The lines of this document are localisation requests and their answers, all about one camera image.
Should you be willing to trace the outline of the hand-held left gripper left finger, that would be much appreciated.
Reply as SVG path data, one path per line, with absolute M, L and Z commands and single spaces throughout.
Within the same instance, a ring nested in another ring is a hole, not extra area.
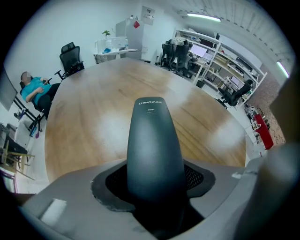
M 151 240 L 129 212 L 115 212 L 92 194 L 92 180 L 124 160 L 69 172 L 31 197 L 21 208 L 48 240 Z

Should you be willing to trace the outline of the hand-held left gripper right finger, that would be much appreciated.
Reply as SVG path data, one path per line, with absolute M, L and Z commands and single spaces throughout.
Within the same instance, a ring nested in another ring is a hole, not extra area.
M 295 240 L 300 234 L 300 146 L 271 149 L 246 167 L 187 159 L 215 175 L 213 187 L 192 197 L 203 221 L 186 240 Z

